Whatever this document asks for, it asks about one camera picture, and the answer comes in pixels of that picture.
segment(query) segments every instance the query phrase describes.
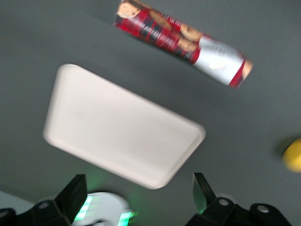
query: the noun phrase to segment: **yellow ball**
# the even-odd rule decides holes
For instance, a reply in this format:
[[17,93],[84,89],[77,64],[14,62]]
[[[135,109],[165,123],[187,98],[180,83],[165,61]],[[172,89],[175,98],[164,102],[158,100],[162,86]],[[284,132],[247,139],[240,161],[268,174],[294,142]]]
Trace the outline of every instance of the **yellow ball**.
[[301,172],[301,138],[295,140],[286,149],[282,158],[289,170],[296,173]]

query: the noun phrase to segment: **green light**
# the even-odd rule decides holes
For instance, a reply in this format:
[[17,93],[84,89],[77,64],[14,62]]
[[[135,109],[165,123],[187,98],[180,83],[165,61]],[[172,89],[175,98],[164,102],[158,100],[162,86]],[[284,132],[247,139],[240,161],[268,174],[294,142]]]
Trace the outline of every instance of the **green light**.
[[82,220],[83,218],[85,218],[86,212],[79,212],[74,220]]
[[93,196],[88,196],[83,206],[80,208],[79,213],[76,215],[74,220],[82,220],[85,218],[87,210],[89,209],[90,203]]
[[93,199],[93,196],[88,196],[87,199],[86,199],[86,201],[85,201],[85,203],[86,203],[86,202],[87,202],[87,203],[90,203],[90,202],[92,201],[92,199]]
[[131,215],[132,215],[131,212],[121,214],[117,226],[127,226]]
[[80,209],[80,212],[84,212],[84,211],[87,211],[89,208],[89,204],[84,204],[81,209]]

